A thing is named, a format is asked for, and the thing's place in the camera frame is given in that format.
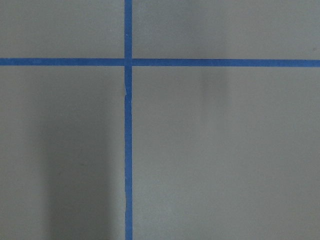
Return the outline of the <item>blue tape strip wrist view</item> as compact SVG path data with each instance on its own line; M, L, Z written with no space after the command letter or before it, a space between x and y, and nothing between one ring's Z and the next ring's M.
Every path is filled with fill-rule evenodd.
M125 239L133 239L132 184L132 1L124 1L124 181Z

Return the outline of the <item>blue tape strip wrist crosswise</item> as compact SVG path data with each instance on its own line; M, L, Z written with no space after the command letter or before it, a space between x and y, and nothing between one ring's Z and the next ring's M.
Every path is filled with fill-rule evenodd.
M1 66L281 67L318 68L318 59L1 58Z

